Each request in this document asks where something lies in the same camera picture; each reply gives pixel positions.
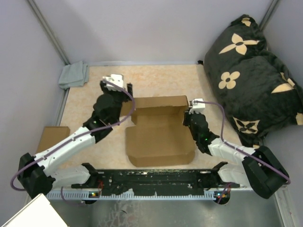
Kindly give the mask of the brown cardboard box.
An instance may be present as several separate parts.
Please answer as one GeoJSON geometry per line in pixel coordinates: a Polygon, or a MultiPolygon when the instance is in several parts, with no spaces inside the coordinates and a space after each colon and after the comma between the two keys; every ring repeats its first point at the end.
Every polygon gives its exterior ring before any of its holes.
{"type": "Polygon", "coordinates": [[[183,125],[186,96],[136,97],[123,103],[120,115],[132,107],[133,126],[125,130],[125,150],[136,167],[177,166],[191,163],[196,145],[183,125]]]}

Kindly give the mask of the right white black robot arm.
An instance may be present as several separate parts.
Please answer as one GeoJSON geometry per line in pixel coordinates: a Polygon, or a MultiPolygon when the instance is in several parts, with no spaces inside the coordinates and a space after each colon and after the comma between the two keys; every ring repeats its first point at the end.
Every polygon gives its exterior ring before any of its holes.
{"type": "Polygon", "coordinates": [[[184,112],[183,124],[189,128],[200,152],[227,160],[211,175],[214,186],[235,183],[268,199],[289,182],[289,174],[268,147],[239,147],[227,142],[209,130],[203,114],[191,110],[184,112]]]}

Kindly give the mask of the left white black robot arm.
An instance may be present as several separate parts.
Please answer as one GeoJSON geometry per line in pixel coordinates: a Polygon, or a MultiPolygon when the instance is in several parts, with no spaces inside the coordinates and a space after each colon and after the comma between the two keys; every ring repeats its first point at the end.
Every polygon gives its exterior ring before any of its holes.
{"type": "Polygon", "coordinates": [[[21,156],[18,171],[13,179],[18,179],[22,190],[26,191],[30,198],[33,199],[39,194],[47,195],[57,187],[80,185],[92,188],[97,185],[98,174],[89,163],[65,170],[59,170],[58,167],[83,149],[103,140],[135,110],[135,105],[131,104],[131,110],[120,119],[123,103],[134,102],[131,83],[124,88],[103,79],[100,87],[103,94],[97,98],[91,117],[81,127],[40,153],[33,156],[26,153],[21,156]]]}

